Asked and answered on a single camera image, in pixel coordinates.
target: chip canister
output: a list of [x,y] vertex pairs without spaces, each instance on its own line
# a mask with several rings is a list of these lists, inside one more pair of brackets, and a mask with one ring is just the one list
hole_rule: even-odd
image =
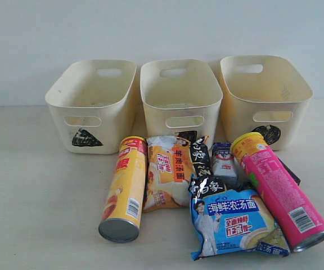
[[324,219],[260,133],[250,132],[237,138],[231,151],[277,219],[294,252],[324,240]]
[[131,136],[119,146],[119,155],[101,223],[101,236],[115,242],[128,242],[140,231],[143,192],[147,169],[147,143]]

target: white tabletop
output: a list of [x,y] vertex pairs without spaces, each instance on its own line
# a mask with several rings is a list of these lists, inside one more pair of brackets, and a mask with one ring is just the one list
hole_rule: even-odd
[[[222,140],[221,126],[215,141]],[[146,135],[143,110],[133,135]],[[311,101],[300,131],[278,156],[324,217],[324,99]],[[324,242],[286,258],[226,254],[194,262],[188,209],[142,215],[126,244],[97,231],[117,155],[66,151],[47,107],[0,107],[0,269],[324,269]]]

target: blue noodle package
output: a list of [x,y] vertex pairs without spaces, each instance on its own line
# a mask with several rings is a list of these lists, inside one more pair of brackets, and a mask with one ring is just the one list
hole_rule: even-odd
[[189,192],[201,242],[199,251],[191,253],[193,260],[237,251],[290,254],[280,227],[254,190],[237,192],[222,177],[204,175],[191,180]]

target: barcode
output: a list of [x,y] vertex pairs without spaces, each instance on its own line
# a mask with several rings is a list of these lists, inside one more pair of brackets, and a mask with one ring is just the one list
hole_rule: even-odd
[[138,219],[138,210],[139,209],[140,209],[140,203],[133,198],[129,198],[126,214],[130,215],[133,218]]
[[289,212],[289,215],[300,233],[307,232],[309,229],[312,229],[316,226],[309,215],[306,213],[306,211],[303,209],[303,207],[298,207],[292,210],[291,212]]

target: white wall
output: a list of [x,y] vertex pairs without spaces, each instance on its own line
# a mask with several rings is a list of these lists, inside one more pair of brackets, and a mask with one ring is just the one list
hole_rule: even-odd
[[0,106],[43,105],[81,59],[290,60],[324,97],[324,1],[0,0]]

